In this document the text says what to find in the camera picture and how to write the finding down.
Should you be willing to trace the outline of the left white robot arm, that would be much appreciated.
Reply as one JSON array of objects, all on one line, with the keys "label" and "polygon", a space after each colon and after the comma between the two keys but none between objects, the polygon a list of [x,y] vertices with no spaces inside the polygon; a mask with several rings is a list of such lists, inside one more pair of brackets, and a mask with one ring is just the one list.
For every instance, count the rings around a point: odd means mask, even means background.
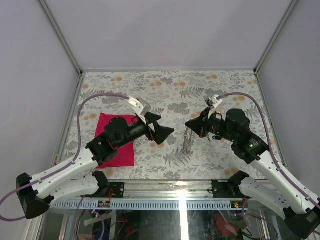
[{"label": "left white robot arm", "polygon": [[119,154],[119,149],[140,137],[162,144],[175,130],[158,124],[161,116],[148,112],[128,124],[114,117],[104,131],[74,157],[32,176],[23,173],[16,178],[17,196],[25,218],[43,215],[53,205],[81,196],[105,197],[110,190],[107,177],[97,167]]}]

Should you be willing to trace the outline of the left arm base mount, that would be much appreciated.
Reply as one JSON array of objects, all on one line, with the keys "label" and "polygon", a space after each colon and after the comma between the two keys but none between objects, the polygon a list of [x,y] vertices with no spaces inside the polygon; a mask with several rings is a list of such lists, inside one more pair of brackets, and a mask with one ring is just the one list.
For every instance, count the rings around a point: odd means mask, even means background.
[{"label": "left arm base mount", "polygon": [[97,180],[98,190],[87,197],[91,198],[123,198],[125,193],[124,182],[110,182],[101,171],[95,171],[92,176]]}]

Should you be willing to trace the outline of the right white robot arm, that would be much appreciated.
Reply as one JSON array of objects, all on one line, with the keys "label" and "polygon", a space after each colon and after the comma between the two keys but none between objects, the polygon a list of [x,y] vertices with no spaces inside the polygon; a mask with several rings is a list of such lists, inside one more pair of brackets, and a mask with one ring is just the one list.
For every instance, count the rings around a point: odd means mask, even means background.
[{"label": "right white robot arm", "polygon": [[260,185],[239,170],[228,179],[228,192],[233,197],[250,197],[278,214],[299,238],[307,239],[320,225],[320,198],[312,193],[277,160],[269,146],[250,130],[250,120],[241,109],[230,109],[225,118],[206,108],[199,117],[186,122],[200,138],[213,134],[232,143],[234,154],[262,173],[275,187]]}]

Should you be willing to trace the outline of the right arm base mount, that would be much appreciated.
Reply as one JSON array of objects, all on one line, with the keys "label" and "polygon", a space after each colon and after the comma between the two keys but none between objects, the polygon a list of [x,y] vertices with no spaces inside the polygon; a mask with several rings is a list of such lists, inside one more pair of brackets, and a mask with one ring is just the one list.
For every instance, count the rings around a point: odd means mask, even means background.
[{"label": "right arm base mount", "polygon": [[241,182],[249,175],[241,170],[227,180],[211,180],[211,187],[207,192],[215,199],[240,199],[244,195],[240,191]]}]

